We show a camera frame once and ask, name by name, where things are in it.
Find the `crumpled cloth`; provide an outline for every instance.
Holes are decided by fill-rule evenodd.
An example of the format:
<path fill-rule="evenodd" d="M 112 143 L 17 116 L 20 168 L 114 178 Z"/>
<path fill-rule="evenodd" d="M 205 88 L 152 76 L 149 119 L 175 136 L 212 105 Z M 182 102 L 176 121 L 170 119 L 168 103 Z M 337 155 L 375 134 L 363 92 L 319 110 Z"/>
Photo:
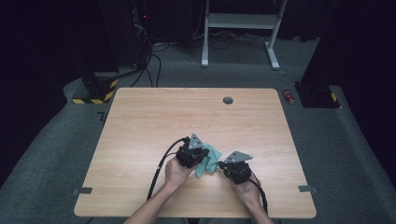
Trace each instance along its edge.
<path fill-rule="evenodd" d="M 207 154 L 207 156 L 204 157 L 201 163 L 197 165 L 197 168 L 195 169 L 195 175 L 197 177 L 201 177 L 205 170 L 208 173 L 212 174 L 213 172 L 215 172 L 216 168 L 219 167 L 218 161 L 221 153 L 219 153 L 208 143 L 204 143 L 203 148 L 209 149 L 209 153 Z"/>

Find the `gray carpet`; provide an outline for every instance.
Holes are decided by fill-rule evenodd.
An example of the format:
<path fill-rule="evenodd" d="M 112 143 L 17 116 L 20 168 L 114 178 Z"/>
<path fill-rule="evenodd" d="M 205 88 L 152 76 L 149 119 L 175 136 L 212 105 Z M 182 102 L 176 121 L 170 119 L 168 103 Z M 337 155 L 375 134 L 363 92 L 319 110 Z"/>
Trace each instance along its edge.
<path fill-rule="evenodd" d="M 279 71 L 273 71 L 258 43 L 234 43 L 209 51 L 209 67 L 201 67 L 201 49 L 171 45 L 156 52 L 163 63 L 160 87 L 273 88 L 279 92 L 318 214 L 312 219 L 283 219 L 282 223 L 396 223 L 396 191 L 361 134 L 339 87 L 331 86 L 342 108 L 303 108 L 293 88 L 300 81 L 318 41 L 277 40 Z M 211 41 L 213 45 L 223 42 Z M 154 51 L 166 45 L 156 46 Z M 151 59 L 155 79 L 159 63 Z M 120 79 L 130 86 L 137 75 Z M 76 217 L 82 186 L 103 122 L 98 112 L 107 105 L 74 105 L 70 99 L 79 80 L 64 87 L 68 104 L 41 131 L 0 190 L 0 223 L 85 223 Z M 149 87 L 145 73 L 136 87 Z M 288 105 L 280 94 L 290 89 Z M 94 223 L 122 223 L 125 217 L 98 217 Z"/>

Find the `table surface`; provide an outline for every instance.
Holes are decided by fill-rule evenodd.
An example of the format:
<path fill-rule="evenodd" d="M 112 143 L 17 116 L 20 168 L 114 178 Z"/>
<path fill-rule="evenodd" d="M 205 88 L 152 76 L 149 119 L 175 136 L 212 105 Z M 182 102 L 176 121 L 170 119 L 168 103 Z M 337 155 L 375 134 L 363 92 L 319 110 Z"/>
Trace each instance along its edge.
<path fill-rule="evenodd" d="M 233 103 L 223 103 L 232 97 Z M 177 139 L 196 133 L 225 157 L 234 150 L 262 182 L 269 216 L 316 215 L 279 96 L 272 89 L 120 88 L 85 177 L 75 214 L 128 217 L 146 201 L 163 153 Z M 171 152 L 176 152 L 182 143 Z M 164 167 L 154 192 L 164 182 Z M 160 217 L 249 217 L 218 169 L 200 178 L 192 173 Z"/>

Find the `round hole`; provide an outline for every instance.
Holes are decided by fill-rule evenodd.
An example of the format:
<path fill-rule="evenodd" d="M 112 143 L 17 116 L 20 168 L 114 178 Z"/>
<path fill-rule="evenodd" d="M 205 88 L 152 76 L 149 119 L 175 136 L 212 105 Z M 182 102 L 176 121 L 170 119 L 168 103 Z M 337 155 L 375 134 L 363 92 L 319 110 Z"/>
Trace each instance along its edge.
<path fill-rule="evenodd" d="M 223 103 L 226 104 L 226 105 L 230 105 L 230 104 L 233 103 L 233 98 L 231 98 L 229 96 L 226 96 L 226 97 L 223 98 Z"/>

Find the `black base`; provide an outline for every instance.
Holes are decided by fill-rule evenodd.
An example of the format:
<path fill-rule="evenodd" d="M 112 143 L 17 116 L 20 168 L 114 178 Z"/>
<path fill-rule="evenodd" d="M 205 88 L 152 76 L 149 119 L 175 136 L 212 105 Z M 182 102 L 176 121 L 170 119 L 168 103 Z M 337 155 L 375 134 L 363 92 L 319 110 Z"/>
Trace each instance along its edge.
<path fill-rule="evenodd" d="M 295 82 L 294 87 L 300 97 L 303 107 L 340 108 L 337 97 L 329 87 L 312 87 Z"/>
<path fill-rule="evenodd" d="M 112 97 L 117 79 L 97 79 L 94 87 L 87 86 L 82 80 L 72 97 L 75 104 L 105 104 Z"/>

